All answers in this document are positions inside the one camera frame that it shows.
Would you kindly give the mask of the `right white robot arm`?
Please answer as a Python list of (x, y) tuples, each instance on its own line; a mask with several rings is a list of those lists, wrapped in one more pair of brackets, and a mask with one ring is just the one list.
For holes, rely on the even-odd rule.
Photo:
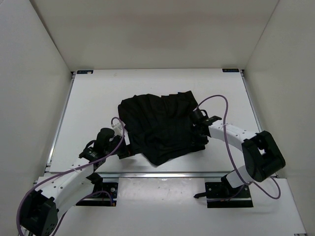
[(221, 193), (232, 197), (238, 187), (253, 181), (263, 182), (285, 167), (285, 159), (268, 131), (250, 132), (224, 123), (218, 116), (208, 117), (200, 109), (192, 112), (193, 125), (200, 136), (224, 141), (242, 152), (244, 165), (221, 178)]

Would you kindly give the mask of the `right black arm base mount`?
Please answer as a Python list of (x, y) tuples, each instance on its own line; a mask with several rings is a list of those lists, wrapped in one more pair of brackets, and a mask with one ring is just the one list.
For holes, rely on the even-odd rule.
[(220, 181), (205, 182), (205, 191), (194, 195), (195, 199), (206, 198), (207, 208), (252, 208), (253, 202), (249, 187), (240, 185), (233, 188), (226, 176)]

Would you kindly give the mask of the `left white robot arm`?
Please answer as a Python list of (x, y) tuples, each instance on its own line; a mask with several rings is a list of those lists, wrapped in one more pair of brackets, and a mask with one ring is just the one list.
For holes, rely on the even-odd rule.
[(22, 229), (25, 228), (35, 236), (53, 236), (72, 206), (84, 198), (99, 195), (103, 183), (96, 170), (111, 155), (130, 156), (125, 135), (123, 126), (101, 129), (67, 171), (30, 189), (17, 210), (19, 235), (23, 235)]

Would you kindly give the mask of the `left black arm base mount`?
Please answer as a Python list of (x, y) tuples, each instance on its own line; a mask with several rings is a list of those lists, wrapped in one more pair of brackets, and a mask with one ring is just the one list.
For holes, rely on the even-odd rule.
[(88, 177), (94, 185), (92, 194), (80, 200), (76, 206), (115, 207), (117, 205), (118, 182), (105, 182), (97, 173)]

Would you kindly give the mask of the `black pleated skirt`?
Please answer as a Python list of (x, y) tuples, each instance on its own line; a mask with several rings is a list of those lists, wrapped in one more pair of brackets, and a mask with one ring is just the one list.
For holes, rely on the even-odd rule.
[(197, 102), (191, 91), (164, 96), (135, 95), (118, 105), (132, 148), (160, 166), (204, 150), (208, 139), (197, 133), (191, 119)]

